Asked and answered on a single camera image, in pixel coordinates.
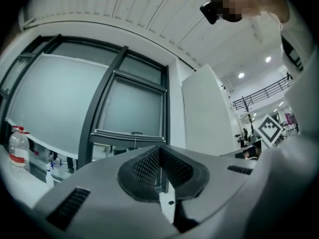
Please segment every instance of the railing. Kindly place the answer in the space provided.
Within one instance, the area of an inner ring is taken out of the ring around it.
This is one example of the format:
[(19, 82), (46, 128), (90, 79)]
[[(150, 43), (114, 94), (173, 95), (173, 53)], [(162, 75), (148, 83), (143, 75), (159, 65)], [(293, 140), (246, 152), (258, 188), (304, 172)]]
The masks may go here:
[[(249, 96), (244, 97), (244, 100), (247, 104), (247, 106), (249, 106), (250, 104), (255, 104), (261, 100), (264, 100), (268, 97), (273, 96), (274, 94), (283, 91), (284, 89), (288, 88), (289, 86), (291, 86), (293, 80), (289, 79), (287, 80), (286, 77), (282, 78), (281, 80), (275, 82), (272, 85), (269, 85), (268, 87), (257, 91)], [(239, 110), (241, 108), (245, 109), (245, 103), (244, 103), (243, 99), (239, 99), (233, 102), (233, 106), (236, 108), (236, 110)]]

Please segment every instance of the black and white square marker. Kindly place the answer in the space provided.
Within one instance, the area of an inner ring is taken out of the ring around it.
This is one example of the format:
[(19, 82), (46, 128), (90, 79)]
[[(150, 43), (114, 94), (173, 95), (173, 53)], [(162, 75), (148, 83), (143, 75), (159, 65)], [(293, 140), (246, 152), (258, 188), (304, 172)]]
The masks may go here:
[(269, 146), (273, 146), (280, 134), (284, 131), (283, 127), (278, 124), (268, 114), (263, 118), (260, 126), (256, 129), (264, 142)]

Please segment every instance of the black mesh grip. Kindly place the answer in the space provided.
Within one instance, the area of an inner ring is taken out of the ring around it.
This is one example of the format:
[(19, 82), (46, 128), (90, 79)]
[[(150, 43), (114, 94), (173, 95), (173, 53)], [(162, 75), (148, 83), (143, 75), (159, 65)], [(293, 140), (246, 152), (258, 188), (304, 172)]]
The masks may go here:
[(160, 168), (174, 187), (176, 200), (198, 196), (209, 180), (209, 172), (204, 165), (169, 147), (155, 146), (120, 167), (119, 184), (138, 201), (159, 202), (155, 182)]

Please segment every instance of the spray bottle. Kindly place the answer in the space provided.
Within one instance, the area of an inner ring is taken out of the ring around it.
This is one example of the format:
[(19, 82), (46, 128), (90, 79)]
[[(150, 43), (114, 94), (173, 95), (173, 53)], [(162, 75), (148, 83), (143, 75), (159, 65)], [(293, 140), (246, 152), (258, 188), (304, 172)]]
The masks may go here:
[(50, 162), (46, 165), (46, 177), (45, 177), (45, 181), (46, 181), (46, 185), (48, 186), (49, 189), (52, 189), (54, 187), (54, 180), (51, 174), (51, 167), (53, 168), (53, 163)]

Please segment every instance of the white countertop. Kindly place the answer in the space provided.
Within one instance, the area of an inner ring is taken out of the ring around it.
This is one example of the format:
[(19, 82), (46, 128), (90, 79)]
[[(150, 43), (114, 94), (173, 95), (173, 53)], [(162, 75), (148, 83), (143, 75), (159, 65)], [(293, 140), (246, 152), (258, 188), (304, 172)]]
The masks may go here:
[(27, 171), (13, 173), (9, 155), (2, 145), (0, 145), (0, 172), (11, 195), (30, 208), (33, 208), (36, 202), (48, 192), (46, 183)]

